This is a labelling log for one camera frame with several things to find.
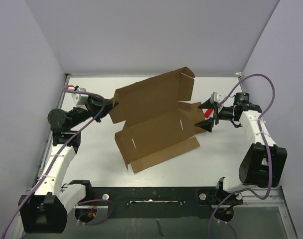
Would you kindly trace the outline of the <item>brown cardboard box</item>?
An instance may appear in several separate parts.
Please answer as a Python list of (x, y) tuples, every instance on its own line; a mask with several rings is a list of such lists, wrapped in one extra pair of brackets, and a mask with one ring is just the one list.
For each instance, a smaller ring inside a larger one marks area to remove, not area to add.
[(200, 146), (195, 126), (204, 120), (199, 102), (191, 103), (194, 73), (183, 67), (115, 90), (113, 123), (124, 122), (115, 142), (134, 173)]

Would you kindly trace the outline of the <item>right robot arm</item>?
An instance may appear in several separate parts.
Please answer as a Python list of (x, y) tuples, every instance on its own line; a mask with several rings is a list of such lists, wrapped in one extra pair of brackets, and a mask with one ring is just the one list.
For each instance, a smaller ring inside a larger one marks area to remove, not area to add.
[(262, 119), (259, 105), (249, 101), (249, 93), (236, 93), (232, 106), (223, 105), (221, 94), (214, 92), (198, 108), (212, 110), (212, 114), (195, 124), (196, 127), (212, 132), (221, 120), (229, 121), (235, 128), (243, 128), (250, 147), (244, 156), (238, 175), (222, 177), (214, 190), (214, 199), (223, 204), (232, 194), (252, 192), (259, 199), (269, 196), (272, 188), (280, 182), (288, 156), (285, 148), (279, 147), (270, 136)]

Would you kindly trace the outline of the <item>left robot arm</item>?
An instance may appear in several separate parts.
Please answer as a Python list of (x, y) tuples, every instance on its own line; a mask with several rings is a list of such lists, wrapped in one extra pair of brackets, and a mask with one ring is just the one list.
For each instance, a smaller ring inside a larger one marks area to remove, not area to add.
[(73, 180), (67, 189), (62, 189), (62, 181), (81, 143), (81, 131), (73, 128), (84, 121), (101, 122), (117, 105), (118, 102), (113, 100), (89, 96), (68, 112), (62, 109), (49, 112), (52, 153), (38, 182), (18, 202), (27, 234), (60, 234), (66, 227), (68, 214), (76, 205), (97, 201), (89, 180)]

